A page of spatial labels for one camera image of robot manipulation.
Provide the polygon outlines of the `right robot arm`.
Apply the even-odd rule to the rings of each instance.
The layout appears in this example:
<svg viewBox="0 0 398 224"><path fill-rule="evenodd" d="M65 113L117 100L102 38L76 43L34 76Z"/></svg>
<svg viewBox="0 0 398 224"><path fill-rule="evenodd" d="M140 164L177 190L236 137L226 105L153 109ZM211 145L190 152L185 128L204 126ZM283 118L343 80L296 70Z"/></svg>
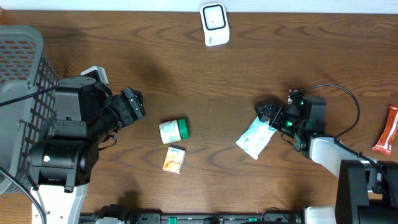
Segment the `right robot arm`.
<svg viewBox="0 0 398 224"><path fill-rule="evenodd" d="M397 223L397 163L371 159L327 134L325 99L290 96L288 107L269 102L254 109L261 122L294 139L296 151L338 178L331 214L306 210L304 222L333 218L335 223Z"/></svg>

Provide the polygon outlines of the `green lid jar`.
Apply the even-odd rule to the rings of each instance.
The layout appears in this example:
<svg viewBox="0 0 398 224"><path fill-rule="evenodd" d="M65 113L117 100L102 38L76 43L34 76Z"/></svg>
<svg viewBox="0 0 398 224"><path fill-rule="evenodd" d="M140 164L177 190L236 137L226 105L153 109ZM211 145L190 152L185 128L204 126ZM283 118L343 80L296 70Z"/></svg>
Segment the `green lid jar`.
<svg viewBox="0 0 398 224"><path fill-rule="evenodd" d="M183 118L159 124L159 133L164 144L189 139L187 122Z"/></svg>

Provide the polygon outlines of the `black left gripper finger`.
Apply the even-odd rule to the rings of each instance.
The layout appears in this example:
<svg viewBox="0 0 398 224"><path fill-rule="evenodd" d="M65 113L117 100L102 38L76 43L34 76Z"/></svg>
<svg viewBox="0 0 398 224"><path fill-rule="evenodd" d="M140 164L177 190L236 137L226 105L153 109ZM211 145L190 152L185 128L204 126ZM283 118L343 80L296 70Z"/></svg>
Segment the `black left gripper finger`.
<svg viewBox="0 0 398 224"><path fill-rule="evenodd" d="M146 115L142 93L130 87L125 88L121 93L130 104L134 120L142 119Z"/></svg>
<svg viewBox="0 0 398 224"><path fill-rule="evenodd" d="M131 104L122 94L112 97L111 107L116 110L118 121L121 122L122 128L135 123L134 112Z"/></svg>

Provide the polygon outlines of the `orange tissue pack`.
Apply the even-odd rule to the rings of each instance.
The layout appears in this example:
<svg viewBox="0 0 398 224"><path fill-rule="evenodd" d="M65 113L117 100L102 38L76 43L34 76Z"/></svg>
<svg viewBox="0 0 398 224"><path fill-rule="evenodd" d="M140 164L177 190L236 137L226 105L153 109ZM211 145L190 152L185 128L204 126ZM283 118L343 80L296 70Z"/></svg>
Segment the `orange tissue pack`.
<svg viewBox="0 0 398 224"><path fill-rule="evenodd" d="M180 174L185 160L186 151L177 147L167 149L165 161L162 170L174 174Z"/></svg>

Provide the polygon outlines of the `teal wet wipes pack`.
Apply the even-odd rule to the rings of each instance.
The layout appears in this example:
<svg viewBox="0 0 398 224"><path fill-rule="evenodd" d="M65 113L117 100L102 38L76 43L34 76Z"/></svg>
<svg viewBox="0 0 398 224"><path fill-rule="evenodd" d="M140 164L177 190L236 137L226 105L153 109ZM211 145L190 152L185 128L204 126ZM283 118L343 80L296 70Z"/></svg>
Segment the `teal wet wipes pack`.
<svg viewBox="0 0 398 224"><path fill-rule="evenodd" d="M236 141L236 144L246 154L257 160L259 154L267 146L276 131L275 128L269 126L267 121L261 122L256 117L247 131Z"/></svg>

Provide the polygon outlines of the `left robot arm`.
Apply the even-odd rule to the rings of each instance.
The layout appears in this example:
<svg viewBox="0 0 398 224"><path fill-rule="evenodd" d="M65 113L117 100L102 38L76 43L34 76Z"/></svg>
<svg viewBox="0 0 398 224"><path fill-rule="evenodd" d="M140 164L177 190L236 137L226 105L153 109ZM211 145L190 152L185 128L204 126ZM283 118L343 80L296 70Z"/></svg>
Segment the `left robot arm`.
<svg viewBox="0 0 398 224"><path fill-rule="evenodd" d="M70 77L56 87L55 107L53 135L29 151L29 176L47 223L78 223L100 145L144 117L143 96L133 88L113 95L99 78Z"/></svg>

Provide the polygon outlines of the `red snack packet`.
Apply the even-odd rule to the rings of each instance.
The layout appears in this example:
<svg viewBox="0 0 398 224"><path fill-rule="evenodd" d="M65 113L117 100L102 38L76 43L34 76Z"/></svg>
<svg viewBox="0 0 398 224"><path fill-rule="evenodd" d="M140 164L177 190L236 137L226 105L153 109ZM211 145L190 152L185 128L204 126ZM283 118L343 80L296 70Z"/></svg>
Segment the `red snack packet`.
<svg viewBox="0 0 398 224"><path fill-rule="evenodd" d="M389 105L385 128L378 140L373 145L373 151L390 155L392 153L392 143L397 132L397 106Z"/></svg>

